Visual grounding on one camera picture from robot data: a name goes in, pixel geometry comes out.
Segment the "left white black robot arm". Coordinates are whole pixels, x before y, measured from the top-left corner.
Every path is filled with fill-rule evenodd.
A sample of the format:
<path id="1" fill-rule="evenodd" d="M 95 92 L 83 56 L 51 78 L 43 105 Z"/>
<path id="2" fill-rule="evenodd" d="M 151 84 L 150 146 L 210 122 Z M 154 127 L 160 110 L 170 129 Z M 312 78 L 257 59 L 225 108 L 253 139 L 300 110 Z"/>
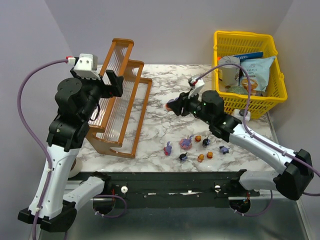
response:
<path id="1" fill-rule="evenodd" d="M 72 77 L 61 81 L 55 101 L 58 112 L 49 126 L 45 156 L 47 162 L 37 193 L 28 208 L 21 210 L 18 219 L 37 224 L 49 233 L 67 232 L 77 212 L 90 199 L 112 191 L 111 177 L 94 172 L 69 194 L 64 190 L 72 165 L 89 132 L 89 121 L 101 98 L 121 97 L 123 76 L 106 70 L 110 84 L 102 76 L 85 79 L 71 70 Z"/>

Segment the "purple donkey red base toy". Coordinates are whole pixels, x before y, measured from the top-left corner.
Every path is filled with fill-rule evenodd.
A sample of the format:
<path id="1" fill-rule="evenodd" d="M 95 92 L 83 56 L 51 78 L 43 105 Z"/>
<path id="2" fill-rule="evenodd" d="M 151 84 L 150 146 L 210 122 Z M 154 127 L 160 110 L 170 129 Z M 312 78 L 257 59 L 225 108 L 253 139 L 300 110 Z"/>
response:
<path id="1" fill-rule="evenodd" d="M 172 153 L 172 145 L 171 145 L 170 141 L 168 141 L 166 143 L 166 146 L 163 148 L 163 151 L 164 151 L 164 154 L 166 156 L 170 156 L 171 155 L 171 153 Z"/>

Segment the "black hat donkey toy back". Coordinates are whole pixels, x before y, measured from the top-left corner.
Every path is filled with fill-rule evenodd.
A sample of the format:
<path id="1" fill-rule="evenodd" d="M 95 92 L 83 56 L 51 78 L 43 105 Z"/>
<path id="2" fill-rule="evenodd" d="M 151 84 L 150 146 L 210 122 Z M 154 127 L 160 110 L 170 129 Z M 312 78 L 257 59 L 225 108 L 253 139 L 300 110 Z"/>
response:
<path id="1" fill-rule="evenodd" d="M 207 148 L 207 147 L 210 145 L 210 143 L 211 143 L 210 138 L 209 138 L 209 137 L 206 137 L 206 138 L 203 139 L 201 145 L 202 145 L 204 148 Z"/>

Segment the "black hat donkey toy front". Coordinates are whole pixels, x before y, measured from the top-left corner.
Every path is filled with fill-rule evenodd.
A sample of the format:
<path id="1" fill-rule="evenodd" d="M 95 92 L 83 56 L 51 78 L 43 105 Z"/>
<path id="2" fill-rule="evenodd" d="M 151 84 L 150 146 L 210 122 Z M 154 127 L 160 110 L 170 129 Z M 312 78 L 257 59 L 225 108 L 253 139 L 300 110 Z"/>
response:
<path id="1" fill-rule="evenodd" d="M 178 159 L 179 159 L 179 161 L 180 161 L 181 163 L 184 163 L 184 162 L 188 159 L 188 153 L 185 152 L 185 153 L 180 154 L 179 157 L 178 157 Z"/>

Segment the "black hat donkey toy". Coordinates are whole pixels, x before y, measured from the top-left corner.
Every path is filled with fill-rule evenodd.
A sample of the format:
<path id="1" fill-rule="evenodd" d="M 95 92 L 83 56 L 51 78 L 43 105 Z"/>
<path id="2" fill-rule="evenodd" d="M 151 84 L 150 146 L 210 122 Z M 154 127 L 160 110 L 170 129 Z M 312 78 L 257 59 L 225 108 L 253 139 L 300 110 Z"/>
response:
<path id="1" fill-rule="evenodd" d="M 181 163 L 184 163 L 184 162 L 188 159 L 188 153 L 185 152 L 185 153 L 180 154 L 179 157 L 178 157 L 178 159 L 179 159 L 179 161 L 180 161 Z"/>
<path id="2" fill-rule="evenodd" d="M 207 148 L 207 147 L 210 145 L 210 143 L 211 143 L 210 138 L 209 138 L 209 137 L 206 137 L 206 138 L 203 139 L 201 145 L 202 145 L 204 148 Z"/>

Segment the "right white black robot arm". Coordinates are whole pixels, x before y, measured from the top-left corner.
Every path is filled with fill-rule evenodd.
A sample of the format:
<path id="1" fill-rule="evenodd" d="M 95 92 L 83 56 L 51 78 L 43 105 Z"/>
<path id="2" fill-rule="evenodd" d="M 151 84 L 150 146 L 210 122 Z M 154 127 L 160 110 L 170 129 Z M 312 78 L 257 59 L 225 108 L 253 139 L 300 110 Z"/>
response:
<path id="1" fill-rule="evenodd" d="M 249 151 L 273 168 L 267 172 L 245 171 L 238 180 L 244 189 L 278 191 L 293 201 L 305 194 L 314 177 L 309 152 L 280 146 L 254 132 L 238 118 L 225 113 L 224 100 L 215 90 L 207 90 L 203 92 L 201 100 L 198 98 L 198 95 L 189 97 L 189 93 L 182 92 L 166 107 L 177 116 L 192 114 L 208 124 L 209 131 L 215 137 Z"/>

